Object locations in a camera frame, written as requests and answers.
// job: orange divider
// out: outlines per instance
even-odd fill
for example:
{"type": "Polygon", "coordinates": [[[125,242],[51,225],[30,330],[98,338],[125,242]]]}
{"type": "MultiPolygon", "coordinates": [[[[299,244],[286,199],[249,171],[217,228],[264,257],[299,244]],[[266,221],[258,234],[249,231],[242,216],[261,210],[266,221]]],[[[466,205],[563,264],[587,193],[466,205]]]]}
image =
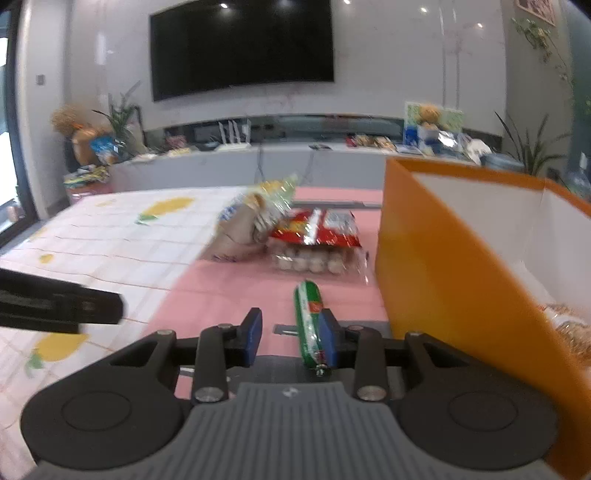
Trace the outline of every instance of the orange divider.
{"type": "Polygon", "coordinates": [[[570,480],[591,469],[591,390],[566,346],[492,251],[395,160],[376,276],[395,337],[428,333],[548,394],[560,416],[549,464],[570,480]]]}

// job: snack bag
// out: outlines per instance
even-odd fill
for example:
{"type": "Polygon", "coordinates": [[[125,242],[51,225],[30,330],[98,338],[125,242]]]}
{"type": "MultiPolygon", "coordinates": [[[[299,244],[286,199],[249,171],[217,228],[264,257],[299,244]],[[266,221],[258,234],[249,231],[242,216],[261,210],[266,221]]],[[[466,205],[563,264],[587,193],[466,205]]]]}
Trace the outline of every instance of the snack bag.
{"type": "Polygon", "coordinates": [[[302,210],[271,234],[274,265],[283,271],[354,273],[368,280],[368,255],[361,248],[355,217],[344,210],[302,210]]]}
{"type": "Polygon", "coordinates": [[[219,216],[217,231],[201,258],[236,262],[260,253],[269,233],[290,210],[297,176],[266,181],[240,195],[219,216]]]}

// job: white wall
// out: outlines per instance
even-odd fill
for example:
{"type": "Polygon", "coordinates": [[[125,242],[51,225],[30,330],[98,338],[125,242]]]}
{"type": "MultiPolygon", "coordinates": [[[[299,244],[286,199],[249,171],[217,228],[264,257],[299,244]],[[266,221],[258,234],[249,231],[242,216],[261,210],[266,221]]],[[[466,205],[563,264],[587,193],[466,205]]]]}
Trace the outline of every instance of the white wall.
{"type": "Polygon", "coordinates": [[[39,217],[63,201],[63,137],[50,117],[64,104],[66,34],[72,0],[25,0],[17,46],[17,108],[21,147],[39,217]],[[36,85],[43,74],[45,85],[36,85]]]}
{"type": "Polygon", "coordinates": [[[460,109],[466,126],[502,134],[505,43],[499,0],[332,0],[334,84],[243,86],[154,103],[150,85],[148,17],[176,0],[73,0],[69,85],[72,100],[104,107],[142,81],[134,100],[144,127],[274,113],[358,113],[404,116],[405,100],[456,106],[456,47],[460,47],[460,109]],[[420,6],[429,9],[421,14],[420,6]],[[484,28],[476,26],[482,23],[484,28]]]}

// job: cable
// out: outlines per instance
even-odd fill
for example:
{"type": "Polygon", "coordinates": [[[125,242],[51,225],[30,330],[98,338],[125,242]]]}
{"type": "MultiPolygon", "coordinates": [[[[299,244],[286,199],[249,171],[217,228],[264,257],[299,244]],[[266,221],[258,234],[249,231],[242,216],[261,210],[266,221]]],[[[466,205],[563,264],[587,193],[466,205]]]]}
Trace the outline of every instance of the cable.
{"type": "Polygon", "coordinates": [[[312,168],[314,166],[314,157],[316,156],[316,148],[313,148],[312,146],[310,146],[310,148],[312,149],[312,151],[310,152],[310,158],[308,159],[308,164],[306,165],[306,169],[304,170],[304,175],[301,178],[301,183],[300,185],[304,186],[306,185],[307,182],[308,185],[312,182],[312,168]]]}
{"type": "Polygon", "coordinates": [[[258,182],[258,176],[261,176],[261,181],[265,181],[265,174],[262,170],[262,143],[263,138],[261,138],[261,142],[259,143],[258,154],[256,156],[256,170],[255,170],[255,184],[258,182]]]}

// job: potted plant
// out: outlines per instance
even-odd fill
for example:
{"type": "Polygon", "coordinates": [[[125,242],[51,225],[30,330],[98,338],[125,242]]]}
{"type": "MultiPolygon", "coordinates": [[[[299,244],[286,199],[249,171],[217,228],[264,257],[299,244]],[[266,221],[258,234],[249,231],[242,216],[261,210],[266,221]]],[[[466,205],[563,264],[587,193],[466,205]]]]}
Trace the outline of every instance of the potted plant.
{"type": "Polygon", "coordinates": [[[544,115],[534,142],[532,142],[530,131],[528,129],[525,129],[525,142],[523,141],[519,131],[517,130],[517,127],[515,126],[515,122],[509,115],[507,115],[507,118],[511,123],[512,129],[509,128],[509,126],[503,121],[498,113],[495,112],[495,115],[503,124],[503,128],[507,132],[509,139],[511,139],[513,146],[515,147],[515,155],[511,153],[509,153],[509,155],[523,163],[525,166],[525,172],[529,175],[533,175],[534,177],[537,176],[544,164],[550,160],[566,158],[566,155],[563,154],[549,154],[548,148],[557,141],[570,137],[571,133],[563,133],[550,140],[542,140],[544,128],[548,122],[548,114],[544,115]]]}
{"type": "Polygon", "coordinates": [[[120,161],[127,160],[134,152],[132,143],[132,135],[127,125],[133,114],[138,111],[138,106],[130,103],[129,97],[139,86],[140,82],[136,82],[126,93],[121,95],[121,102],[115,106],[111,94],[109,94],[109,113],[106,114],[100,110],[93,110],[95,113],[104,115],[109,120],[111,128],[113,129],[113,138],[115,140],[115,148],[119,155],[120,161]]]}

